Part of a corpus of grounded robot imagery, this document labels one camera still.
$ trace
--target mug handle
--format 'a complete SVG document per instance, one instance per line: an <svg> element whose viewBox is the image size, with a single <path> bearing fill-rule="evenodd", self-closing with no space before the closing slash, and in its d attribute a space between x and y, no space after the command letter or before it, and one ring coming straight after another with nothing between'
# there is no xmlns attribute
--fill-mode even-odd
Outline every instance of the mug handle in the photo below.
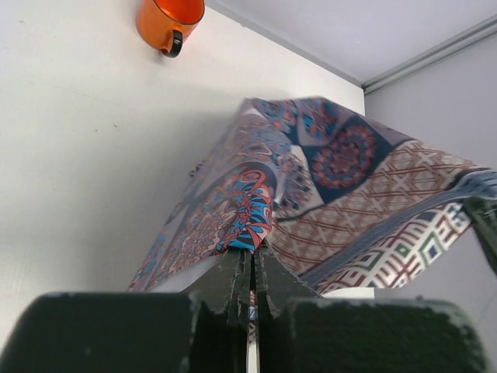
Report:
<svg viewBox="0 0 497 373"><path fill-rule="evenodd" d="M171 50L161 49L162 54L167 57L174 58L178 57L179 52L181 51L181 47L183 46L183 34L178 30L172 31L172 47Z"/></svg>

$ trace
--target orange mug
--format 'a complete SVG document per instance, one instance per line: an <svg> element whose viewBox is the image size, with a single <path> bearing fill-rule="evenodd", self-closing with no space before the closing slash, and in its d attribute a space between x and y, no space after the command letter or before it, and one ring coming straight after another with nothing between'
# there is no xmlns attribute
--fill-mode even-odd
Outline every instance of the orange mug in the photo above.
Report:
<svg viewBox="0 0 497 373"><path fill-rule="evenodd" d="M152 47L174 58L204 12L203 0L143 0L137 15L138 32Z"/></svg>

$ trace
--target paisley pattern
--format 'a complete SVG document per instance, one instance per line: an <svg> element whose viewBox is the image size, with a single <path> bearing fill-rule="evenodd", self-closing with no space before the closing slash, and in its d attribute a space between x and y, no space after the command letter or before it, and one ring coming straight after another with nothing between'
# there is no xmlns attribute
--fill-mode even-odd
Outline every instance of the paisley pattern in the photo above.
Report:
<svg viewBox="0 0 497 373"><path fill-rule="evenodd" d="M401 286L469 226L468 197L497 200L497 173L323 98L246 100L130 291L263 239L318 291Z"/></svg>
<svg viewBox="0 0 497 373"><path fill-rule="evenodd" d="M349 187L364 177L375 156L375 140L365 128L347 128L315 157L314 179L329 189Z"/></svg>

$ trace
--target gray strip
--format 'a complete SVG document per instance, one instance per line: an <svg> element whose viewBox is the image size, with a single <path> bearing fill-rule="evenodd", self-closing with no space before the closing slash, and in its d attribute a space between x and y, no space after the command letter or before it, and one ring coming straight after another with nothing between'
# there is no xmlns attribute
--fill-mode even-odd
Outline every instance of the gray strip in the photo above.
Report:
<svg viewBox="0 0 497 373"><path fill-rule="evenodd" d="M463 176L452 190L438 193L407 210L398 212L380 224L375 225L374 228L366 231L344 250L320 263L301 276L301 278L308 282L312 287L315 287L330 274L333 274L350 260L369 249L378 239L393 232L401 223L406 222L411 216L419 214L429 208L440 206L441 204L473 196L488 199L497 198L497 173L495 171L486 170L469 173Z"/></svg>
<svg viewBox="0 0 497 373"><path fill-rule="evenodd" d="M219 12L223 16L227 16L230 19L233 19L235 22L240 23L242 27L247 27L252 31L255 31L259 35L264 36L265 38L281 45L282 47L285 47L289 51L292 51L301 57L305 58L306 60L309 60L310 62L316 64L317 66L321 66L322 68L332 72L335 75L338 75L340 78L345 79L347 82L350 82L354 85L357 85L358 87L361 86L361 82L352 76L346 74L345 72L334 68L330 64L327 64L324 62L322 59L317 58L313 56L312 54L304 51L303 49L293 45L292 43L289 43L282 37L278 37L276 34L271 33L270 31L264 29L263 27L255 24L254 22L246 19L245 17L240 16L238 13L233 12L232 10L226 8L225 6L222 6L221 4L215 2L215 0L206 0L206 4L209 6L209 8L215 10L216 12Z"/></svg>
<svg viewBox="0 0 497 373"><path fill-rule="evenodd" d="M363 83L369 95L497 33L497 15Z"/></svg>

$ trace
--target gray wall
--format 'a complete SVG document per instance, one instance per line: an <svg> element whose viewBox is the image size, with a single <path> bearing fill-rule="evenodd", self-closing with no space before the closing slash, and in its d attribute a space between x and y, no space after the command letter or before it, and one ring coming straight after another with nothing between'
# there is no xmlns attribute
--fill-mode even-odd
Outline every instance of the gray wall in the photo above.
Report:
<svg viewBox="0 0 497 373"><path fill-rule="evenodd" d="M497 168L497 37L366 97L366 115L451 154ZM473 232L411 284L377 297L446 299L477 324L497 365L497 279Z"/></svg>

